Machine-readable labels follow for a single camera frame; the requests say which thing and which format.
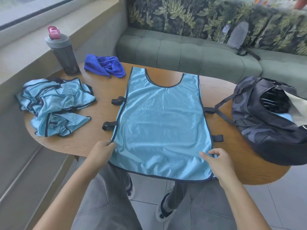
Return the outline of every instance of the potted plant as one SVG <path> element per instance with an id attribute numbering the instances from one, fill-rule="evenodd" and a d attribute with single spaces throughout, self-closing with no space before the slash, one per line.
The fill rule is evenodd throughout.
<path id="1" fill-rule="evenodd" d="M 294 5 L 294 9 L 302 9 L 307 5 L 307 0 L 297 0 Z"/>

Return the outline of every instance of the window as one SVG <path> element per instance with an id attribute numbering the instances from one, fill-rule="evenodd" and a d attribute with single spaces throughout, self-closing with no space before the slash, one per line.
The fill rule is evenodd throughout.
<path id="1" fill-rule="evenodd" d="M 0 0 L 0 47 L 93 0 Z"/>

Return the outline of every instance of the window sill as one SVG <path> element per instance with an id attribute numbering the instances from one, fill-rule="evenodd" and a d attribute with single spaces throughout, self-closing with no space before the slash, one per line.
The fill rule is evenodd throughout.
<path id="1" fill-rule="evenodd" d="M 119 0 L 96 0 L 48 26 L 57 26 L 77 49 L 121 10 Z M 0 48 L 0 113 L 11 104 L 13 95 L 25 82 L 46 78 L 55 72 L 58 62 L 44 40 L 47 35 L 47 26 L 43 26 Z"/>

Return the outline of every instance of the grey pants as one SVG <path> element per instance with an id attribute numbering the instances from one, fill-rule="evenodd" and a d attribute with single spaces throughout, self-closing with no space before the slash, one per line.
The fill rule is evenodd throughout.
<path id="1" fill-rule="evenodd" d="M 142 230 L 127 197 L 128 173 L 105 166 L 90 182 L 72 230 Z M 167 199 L 177 209 L 168 230 L 235 230 L 232 211 L 218 180 L 176 182 Z"/>

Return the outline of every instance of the tile floor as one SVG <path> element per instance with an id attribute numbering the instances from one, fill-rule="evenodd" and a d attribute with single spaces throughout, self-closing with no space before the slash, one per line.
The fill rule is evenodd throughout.
<path id="1" fill-rule="evenodd" d="M 166 230 L 168 223 L 158 222 L 155 210 L 169 181 L 137 174 L 131 174 L 131 177 L 135 187 L 131 203 L 143 230 Z M 307 165 L 291 167 L 284 177 L 271 184 L 245 187 L 272 230 L 306 230 Z"/>

